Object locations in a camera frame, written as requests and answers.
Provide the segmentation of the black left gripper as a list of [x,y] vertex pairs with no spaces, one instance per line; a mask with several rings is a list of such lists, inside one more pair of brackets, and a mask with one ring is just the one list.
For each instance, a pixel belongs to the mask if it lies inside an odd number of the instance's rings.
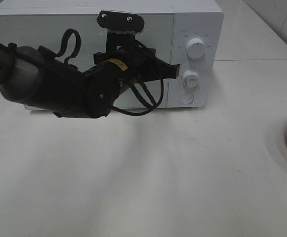
[[180,64],[171,65],[156,58],[154,48],[120,47],[93,56],[93,86],[129,86],[162,79],[176,79]]

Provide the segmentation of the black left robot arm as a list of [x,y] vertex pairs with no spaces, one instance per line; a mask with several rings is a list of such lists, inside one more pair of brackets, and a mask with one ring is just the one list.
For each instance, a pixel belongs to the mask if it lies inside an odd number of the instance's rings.
[[[58,60],[67,49],[69,38],[76,45],[70,57]],[[52,112],[59,118],[92,118],[107,116],[111,111],[136,116],[115,106],[121,94],[131,90],[144,106],[140,116],[156,109],[156,100],[147,82],[175,79],[179,65],[171,65],[156,57],[153,48],[146,47],[132,34],[109,32],[106,51],[94,54],[94,66],[81,72],[69,63],[81,48],[81,37],[68,29],[59,52],[40,46],[18,47],[0,43],[0,93],[4,99]]]

